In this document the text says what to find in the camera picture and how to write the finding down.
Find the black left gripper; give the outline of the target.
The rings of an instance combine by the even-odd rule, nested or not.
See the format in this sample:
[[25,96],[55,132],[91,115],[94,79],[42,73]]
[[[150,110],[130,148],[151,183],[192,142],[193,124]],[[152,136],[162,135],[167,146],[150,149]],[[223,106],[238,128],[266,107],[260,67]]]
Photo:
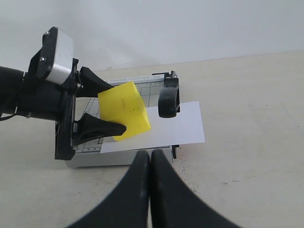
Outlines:
[[[19,116],[55,121],[55,159],[70,160],[75,155],[72,128],[77,97],[97,97],[114,86],[99,78],[87,67],[81,67],[75,79],[78,59],[72,60],[72,72],[60,86],[36,76],[37,63],[30,62],[25,74],[16,114]],[[76,81],[81,85],[76,92]],[[76,121],[74,144],[99,138],[121,136],[126,126],[84,113]]]

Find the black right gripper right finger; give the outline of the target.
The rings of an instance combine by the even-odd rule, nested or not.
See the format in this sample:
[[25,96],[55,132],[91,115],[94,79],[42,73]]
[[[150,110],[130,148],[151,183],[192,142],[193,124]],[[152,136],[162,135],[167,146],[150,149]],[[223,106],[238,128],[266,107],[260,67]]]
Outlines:
[[150,201],[154,228],[238,228],[197,197],[162,150],[151,155]]

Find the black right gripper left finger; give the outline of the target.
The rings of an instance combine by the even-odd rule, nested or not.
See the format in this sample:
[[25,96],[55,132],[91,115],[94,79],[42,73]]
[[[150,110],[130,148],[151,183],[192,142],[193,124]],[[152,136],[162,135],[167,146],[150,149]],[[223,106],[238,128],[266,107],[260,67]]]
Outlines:
[[113,191],[70,228],[145,228],[149,205],[150,157],[138,151]]

